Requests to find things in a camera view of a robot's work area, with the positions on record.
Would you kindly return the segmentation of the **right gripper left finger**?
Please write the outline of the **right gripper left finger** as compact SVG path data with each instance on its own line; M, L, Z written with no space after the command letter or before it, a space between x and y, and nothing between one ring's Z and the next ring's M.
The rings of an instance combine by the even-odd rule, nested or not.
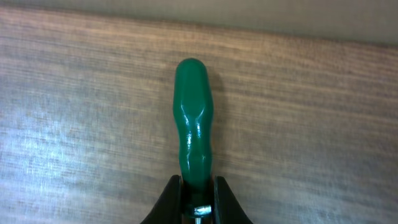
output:
M159 199L141 224L181 224L181 192L181 177L171 176Z

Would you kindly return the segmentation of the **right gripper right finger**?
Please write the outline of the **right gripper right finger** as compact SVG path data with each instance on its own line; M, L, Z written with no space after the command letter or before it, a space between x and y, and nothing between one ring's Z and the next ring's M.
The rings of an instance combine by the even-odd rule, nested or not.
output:
M252 224L222 176L214 178L213 223Z

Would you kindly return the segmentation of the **green handled screwdriver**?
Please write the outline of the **green handled screwdriver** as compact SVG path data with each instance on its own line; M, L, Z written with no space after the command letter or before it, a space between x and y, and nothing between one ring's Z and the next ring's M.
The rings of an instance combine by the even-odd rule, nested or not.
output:
M177 66L173 114L179 137L182 213L193 223L204 223L213 203L210 189L213 97L207 69L198 59L187 58Z

